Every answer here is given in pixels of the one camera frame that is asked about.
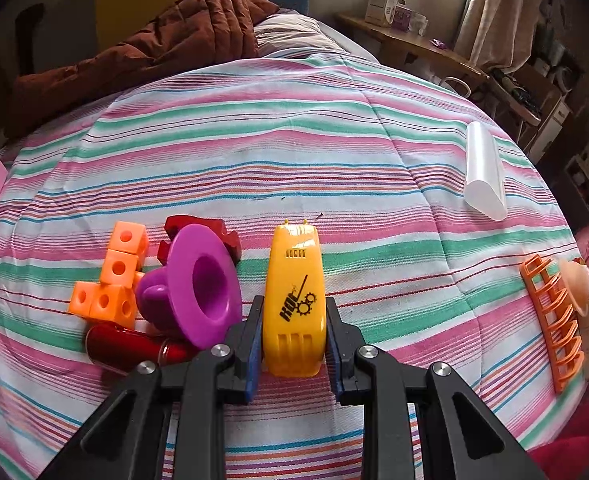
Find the person's hand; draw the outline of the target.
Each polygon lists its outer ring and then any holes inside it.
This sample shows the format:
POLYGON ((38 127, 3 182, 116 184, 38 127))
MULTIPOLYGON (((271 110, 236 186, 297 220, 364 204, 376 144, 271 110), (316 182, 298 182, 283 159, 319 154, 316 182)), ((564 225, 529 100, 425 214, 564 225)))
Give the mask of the person's hand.
POLYGON ((560 260, 558 262, 561 280, 574 310, 585 318, 589 308, 589 267, 578 261, 560 260))

